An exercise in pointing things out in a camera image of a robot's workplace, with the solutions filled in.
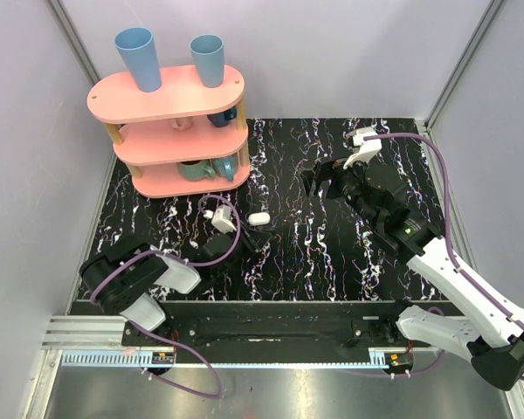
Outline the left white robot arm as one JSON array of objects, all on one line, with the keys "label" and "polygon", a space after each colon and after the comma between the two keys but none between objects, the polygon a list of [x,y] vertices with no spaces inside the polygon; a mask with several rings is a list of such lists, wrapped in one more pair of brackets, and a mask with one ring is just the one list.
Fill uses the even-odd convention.
[{"label": "left white robot arm", "polygon": [[86,260],[79,275],[91,293],[90,302],[103,314],[132,320],[148,343],[160,346],[169,339],[171,325],[149,295],[152,288],[196,296],[229,275],[242,257],[262,251],[271,237],[268,231],[242,224],[238,237],[217,232],[186,261],[130,235]]}]

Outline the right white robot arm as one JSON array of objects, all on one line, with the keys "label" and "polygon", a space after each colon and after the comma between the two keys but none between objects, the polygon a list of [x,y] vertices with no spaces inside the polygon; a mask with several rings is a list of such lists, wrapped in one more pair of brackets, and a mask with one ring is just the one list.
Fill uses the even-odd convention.
[{"label": "right white robot arm", "polygon": [[308,195],[327,183],[328,199],[343,199],[370,227],[387,255],[438,288],[464,315],[455,320],[399,303],[379,324],[384,343],[418,340],[456,354],[493,387],[508,391],[524,377],[524,309],[457,260],[439,228],[407,203],[408,187],[381,163],[316,163],[300,174]]}]

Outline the white earbud charging case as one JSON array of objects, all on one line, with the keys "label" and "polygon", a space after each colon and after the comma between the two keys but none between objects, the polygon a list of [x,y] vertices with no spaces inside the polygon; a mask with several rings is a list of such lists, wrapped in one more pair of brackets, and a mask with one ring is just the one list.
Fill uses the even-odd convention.
[{"label": "white earbud charging case", "polygon": [[248,216],[247,222],[253,227],[263,226],[271,222],[271,216],[267,212],[255,212]]}]

